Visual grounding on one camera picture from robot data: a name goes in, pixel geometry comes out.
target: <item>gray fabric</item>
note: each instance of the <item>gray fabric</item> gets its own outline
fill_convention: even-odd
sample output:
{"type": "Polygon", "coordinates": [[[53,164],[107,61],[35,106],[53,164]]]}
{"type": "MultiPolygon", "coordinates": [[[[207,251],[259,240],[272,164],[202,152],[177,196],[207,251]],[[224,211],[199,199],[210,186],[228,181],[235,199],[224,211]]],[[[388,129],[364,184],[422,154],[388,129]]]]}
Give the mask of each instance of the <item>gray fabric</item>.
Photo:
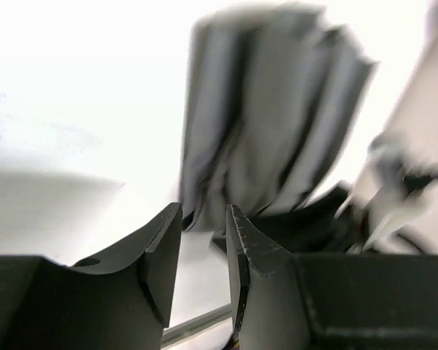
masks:
{"type": "Polygon", "coordinates": [[[240,89],[245,40],[257,26],[241,22],[239,18],[236,23],[212,19],[197,28],[180,194],[184,216],[195,209],[197,189],[237,115],[235,98],[240,89]]]}
{"type": "Polygon", "coordinates": [[[208,27],[188,102],[186,230],[223,229],[229,203],[290,211],[334,162],[370,65],[319,14],[280,7],[253,26],[208,27]]]}
{"type": "Polygon", "coordinates": [[[299,140],[322,79],[319,44],[323,29],[314,13],[299,13],[297,18],[307,27],[296,21],[285,31],[282,24],[271,22],[262,31],[247,72],[245,126],[227,181],[230,201],[245,213],[262,209],[277,196],[279,176],[299,140]]]}
{"type": "Polygon", "coordinates": [[[304,149],[293,165],[279,198],[263,214],[290,211],[303,200],[301,196],[304,193],[311,192],[312,187],[317,185],[313,179],[321,165],[321,155],[330,151],[334,144],[333,135],[354,112],[371,65],[359,58],[357,49],[346,36],[337,37],[332,51],[331,69],[304,149]]]}

